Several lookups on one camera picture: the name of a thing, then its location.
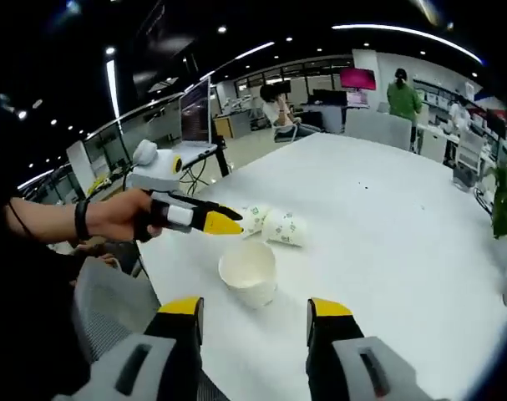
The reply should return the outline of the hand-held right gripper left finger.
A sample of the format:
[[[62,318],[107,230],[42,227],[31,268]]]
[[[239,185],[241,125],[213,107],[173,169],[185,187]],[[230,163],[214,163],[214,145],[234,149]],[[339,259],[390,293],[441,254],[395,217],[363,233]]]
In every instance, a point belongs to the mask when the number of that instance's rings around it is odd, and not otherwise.
[[[203,297],[161,306],[142,334],[106,352],[77,400],[196,400],[203,339]]]

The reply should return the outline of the person's left hand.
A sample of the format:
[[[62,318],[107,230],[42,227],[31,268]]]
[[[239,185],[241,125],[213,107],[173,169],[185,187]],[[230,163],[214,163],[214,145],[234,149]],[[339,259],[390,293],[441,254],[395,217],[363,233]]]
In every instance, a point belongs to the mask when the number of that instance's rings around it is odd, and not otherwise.
[[[130,189],[107,200],[89,204],[85,223],[91,236],[115,241],[131,241],[157,237],[162,229],[146,225],[142,234],[141,215],[150,212],[152,198],[139,189]]]

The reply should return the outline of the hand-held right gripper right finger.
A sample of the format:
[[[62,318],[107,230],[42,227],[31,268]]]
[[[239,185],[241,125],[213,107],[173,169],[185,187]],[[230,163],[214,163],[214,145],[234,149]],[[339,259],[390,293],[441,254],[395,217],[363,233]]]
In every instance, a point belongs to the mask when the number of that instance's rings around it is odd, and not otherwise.
[[[307,300],[306,373],[313,400],[430,400],[415,369],[377,337],[366,337],[346,306]]]

